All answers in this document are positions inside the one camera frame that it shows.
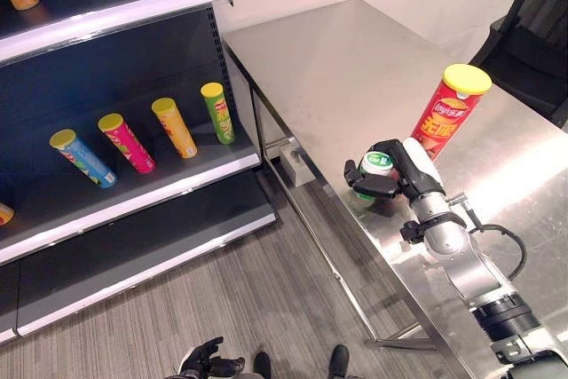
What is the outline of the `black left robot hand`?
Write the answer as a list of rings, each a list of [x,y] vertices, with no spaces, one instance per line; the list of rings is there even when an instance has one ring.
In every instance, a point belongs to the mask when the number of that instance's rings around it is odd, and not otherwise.
[[[201,345],[190,348],[182,358],[178,374],[187,378],[232,378],[241,373],[245,359],[227,359],[217,355],[222,336],[215,337]]]

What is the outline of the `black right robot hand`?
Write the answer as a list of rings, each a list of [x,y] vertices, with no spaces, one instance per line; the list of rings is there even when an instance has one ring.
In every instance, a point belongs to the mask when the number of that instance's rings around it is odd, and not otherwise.
[[[394,199],[404,194],[409,201],[427,193],[446,194],[440,179],[432,173],[421,170],[398,139],[389,139],[373,144],[368,152],[378,151],[387,154],[398,173],[398,179],[388,176],[362,172],[350,159],[344,164],[343,176],[349,187],[355,192],[380,199]]]

